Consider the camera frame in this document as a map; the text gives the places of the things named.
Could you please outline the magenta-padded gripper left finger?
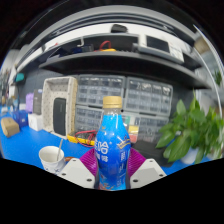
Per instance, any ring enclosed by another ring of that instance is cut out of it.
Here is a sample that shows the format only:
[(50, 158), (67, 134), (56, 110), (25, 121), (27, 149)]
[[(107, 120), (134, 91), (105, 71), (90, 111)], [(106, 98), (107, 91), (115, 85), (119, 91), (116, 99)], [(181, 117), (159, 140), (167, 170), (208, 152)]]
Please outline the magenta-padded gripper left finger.
[(80, 158), (71, 158), (59, 176), (78, 186), (93, 189), (98, 174), (97, 160), (93, 149)]

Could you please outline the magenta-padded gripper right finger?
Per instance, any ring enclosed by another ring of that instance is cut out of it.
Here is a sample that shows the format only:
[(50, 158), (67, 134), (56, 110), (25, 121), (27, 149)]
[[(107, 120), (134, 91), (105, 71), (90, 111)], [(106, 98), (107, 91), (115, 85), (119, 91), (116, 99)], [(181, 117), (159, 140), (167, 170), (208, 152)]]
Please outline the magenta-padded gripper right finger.
[(146, 186), (166, 176), (154, 159), (146, 159), (134, 148), (130, 150), (127, 171), (130, 189)]

